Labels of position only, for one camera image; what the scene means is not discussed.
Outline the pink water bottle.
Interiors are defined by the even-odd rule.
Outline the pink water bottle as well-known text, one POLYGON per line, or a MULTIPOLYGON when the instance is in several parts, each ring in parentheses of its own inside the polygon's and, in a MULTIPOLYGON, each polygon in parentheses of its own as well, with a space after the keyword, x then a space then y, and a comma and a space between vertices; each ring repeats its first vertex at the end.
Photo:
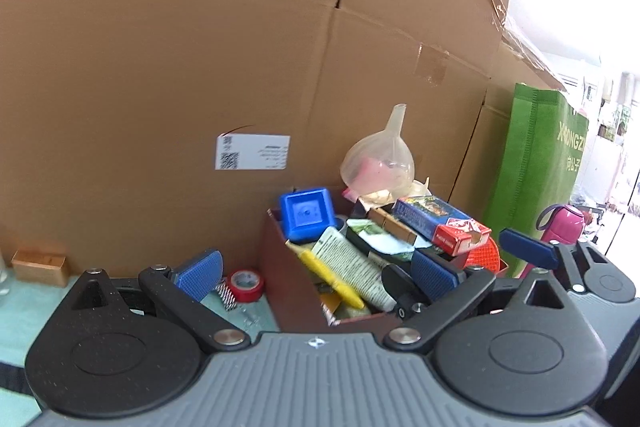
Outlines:
POLYGON ((571 205, 555 204, 542 210, 536 221, 536 230, 541 233, 541 240, 561 244, 574 244, 585 228, 585 216, 571 205))

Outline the red tape roll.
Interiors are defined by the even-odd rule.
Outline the red tape roll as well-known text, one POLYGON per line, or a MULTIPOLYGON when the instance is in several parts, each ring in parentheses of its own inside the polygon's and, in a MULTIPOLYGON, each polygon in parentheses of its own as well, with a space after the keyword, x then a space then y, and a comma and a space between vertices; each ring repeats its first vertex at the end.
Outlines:
POLYGON ((239 303, 256 303, 264 295, 265 280, 255 270, 236 270, 228 276, 227 284, 239 303))

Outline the playing card box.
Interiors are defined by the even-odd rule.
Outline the playing card box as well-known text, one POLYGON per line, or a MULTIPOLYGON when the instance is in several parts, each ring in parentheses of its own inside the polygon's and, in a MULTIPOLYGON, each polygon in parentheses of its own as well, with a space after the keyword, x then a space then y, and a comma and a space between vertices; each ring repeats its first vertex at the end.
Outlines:
POLYGON ((435 195, 403 197, 394 217, 446 254, 466 254, 488 242, 491 229, 435 195))

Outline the orange plastic item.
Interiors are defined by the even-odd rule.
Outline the orange plastic item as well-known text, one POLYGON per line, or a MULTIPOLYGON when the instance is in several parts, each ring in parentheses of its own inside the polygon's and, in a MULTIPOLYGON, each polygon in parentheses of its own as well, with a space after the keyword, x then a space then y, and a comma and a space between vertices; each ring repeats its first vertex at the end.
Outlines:
POLYGON ((488 237, 487 242, 482 246, 473 248, 466 255, 465 267, 477 265, 490 272, 497 274, 501 270, 501 257, 497 243, 492 237, 488 237))

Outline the black box in bin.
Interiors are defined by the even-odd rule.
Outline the black box in bin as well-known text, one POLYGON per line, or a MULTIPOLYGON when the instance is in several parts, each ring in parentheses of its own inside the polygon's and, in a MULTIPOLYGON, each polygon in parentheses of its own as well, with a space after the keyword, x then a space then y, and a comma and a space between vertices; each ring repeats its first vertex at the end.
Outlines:
MULTIPOLYGON (((392 205, 386 205, 382 208, 390 213, 392 205)), ((430 241, 418 233, 416 233, 418 234, 416 243, 413 245, 396 239, 368 219, 369 210, 362 202, 356 202, 345 221, 345 236, 360 253, 368 256, 381 267, 387 263, 410 265, 415 251, 433 246, 430 241)))

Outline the white printed tube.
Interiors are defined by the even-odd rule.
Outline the white printed tube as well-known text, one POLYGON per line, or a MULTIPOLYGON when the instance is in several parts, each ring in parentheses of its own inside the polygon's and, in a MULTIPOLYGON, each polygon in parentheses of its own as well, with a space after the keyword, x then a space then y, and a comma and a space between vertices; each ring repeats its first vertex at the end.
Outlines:
POLYGON ((326 228, 311 251, 366 303, 384 312, 395 308, 395 299, 384 288, 382 269, 336 228, 326 228))

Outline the wooden block in bin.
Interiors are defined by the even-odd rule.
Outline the wooden block in bin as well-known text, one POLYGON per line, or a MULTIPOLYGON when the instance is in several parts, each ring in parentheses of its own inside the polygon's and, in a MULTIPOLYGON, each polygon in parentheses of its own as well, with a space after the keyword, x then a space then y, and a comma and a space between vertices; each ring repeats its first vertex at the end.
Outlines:
POLYGON ((410 245, 416 243, 418 234, 416 234, 416 232, 413 231, 412 228, 409 228, 408 225, 405 225, 405 223, 397 220, 384 208, 371 208, 367 213, 367 217, 385 232, 390 233, 390 235, 396 237, 396 239, 399 239, 400 241, 403 241, 410 245))

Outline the dark red storage box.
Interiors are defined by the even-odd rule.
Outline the dark red storage box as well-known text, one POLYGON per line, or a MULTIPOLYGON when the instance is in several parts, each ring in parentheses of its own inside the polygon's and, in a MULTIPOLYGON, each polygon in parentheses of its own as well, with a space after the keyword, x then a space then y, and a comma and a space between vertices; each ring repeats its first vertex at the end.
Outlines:
POLYGON ((373 313, 330 325, 311 273, 285 245, 278 221, 280 210, 268 209, 258 247, 258 272, 266 280, 265 294, 281 332, 371 333, 378 340, 400 320, 393 313, 373 313))

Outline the green fabric bag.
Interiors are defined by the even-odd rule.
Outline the green fabric bag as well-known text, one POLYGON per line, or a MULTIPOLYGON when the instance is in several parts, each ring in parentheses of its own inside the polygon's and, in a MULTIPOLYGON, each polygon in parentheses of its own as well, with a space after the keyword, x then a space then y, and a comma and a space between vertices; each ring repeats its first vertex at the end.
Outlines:
POLYGON ((570 200, 589 121, 560 91, 515 86, 506 145, 483 223, 536 237, 542 210, 570 200))

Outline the yellow marker pen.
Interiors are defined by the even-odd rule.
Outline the yellow marker pen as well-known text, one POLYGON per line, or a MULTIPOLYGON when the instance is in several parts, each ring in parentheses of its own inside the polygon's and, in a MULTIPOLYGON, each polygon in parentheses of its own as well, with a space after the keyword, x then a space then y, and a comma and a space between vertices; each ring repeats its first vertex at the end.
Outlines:
POLYGON ((344 282, 341 277, 338 277, 324 262, 316 257, 308 249, 301 249, 297 253, 298 259, 306 265, 306 268, 317 277, 327 283, 346 303, 347 306, 362 310, 366 307, 363 300, 360 298, 357 291, 352 286, 349 286, 344 282))

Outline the translucent plastic funnel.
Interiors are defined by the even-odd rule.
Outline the translucent plastic funnel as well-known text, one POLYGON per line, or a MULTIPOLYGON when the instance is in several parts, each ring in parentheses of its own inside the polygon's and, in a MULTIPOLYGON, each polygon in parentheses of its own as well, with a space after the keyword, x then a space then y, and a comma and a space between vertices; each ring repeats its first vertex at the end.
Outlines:
POLYGON ((406 108, 406 104, 396 104, 383 130, 365 136, 346 153, 341 178, 357 196, 386 191, 397 198, 410 191, 414 160, 401 138, 406 108))

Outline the blue square plastic box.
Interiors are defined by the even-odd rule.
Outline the blue square plastic box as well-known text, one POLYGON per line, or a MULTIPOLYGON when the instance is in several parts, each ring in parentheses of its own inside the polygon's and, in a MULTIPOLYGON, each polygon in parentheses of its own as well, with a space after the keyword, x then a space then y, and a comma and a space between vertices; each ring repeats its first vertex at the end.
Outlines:
POLYGON ((280 196, 282 233, 293 243, 316 241, 327 228, 334 228, 335 212, 325 187, 280 196))

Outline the white shipping label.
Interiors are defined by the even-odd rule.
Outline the white shipping label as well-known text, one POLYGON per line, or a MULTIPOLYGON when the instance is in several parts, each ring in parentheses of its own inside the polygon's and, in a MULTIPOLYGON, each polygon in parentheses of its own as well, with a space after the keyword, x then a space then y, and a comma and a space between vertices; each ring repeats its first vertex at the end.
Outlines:
POLYGON ((225 133, 217 138, 216 170, 284 170, 291 137, 225 133))

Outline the small wooden box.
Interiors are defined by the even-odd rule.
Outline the small wooden box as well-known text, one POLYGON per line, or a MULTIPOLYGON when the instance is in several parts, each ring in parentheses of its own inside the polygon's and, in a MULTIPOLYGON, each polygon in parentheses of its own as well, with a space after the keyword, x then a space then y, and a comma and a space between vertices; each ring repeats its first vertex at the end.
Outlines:
POLYGON ((17 251, 11 265, 17 280, 55 287, 65 287, 70 278, 64 255, 17 251))

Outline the large brown cardboard box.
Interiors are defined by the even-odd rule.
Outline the large brown cardboard box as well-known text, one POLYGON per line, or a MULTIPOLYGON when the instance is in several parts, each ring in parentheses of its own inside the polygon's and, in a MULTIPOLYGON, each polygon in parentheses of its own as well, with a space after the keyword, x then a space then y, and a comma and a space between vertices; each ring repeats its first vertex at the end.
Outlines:
POLYGON ((514 86, 558 82, 508 0, 1 0, 1 250, 131 275, 258 257, 293 188, 406 104, 416 176, 480 216, 514 86), (284 170, 216 170, 225 133, 291 137, 284 170))

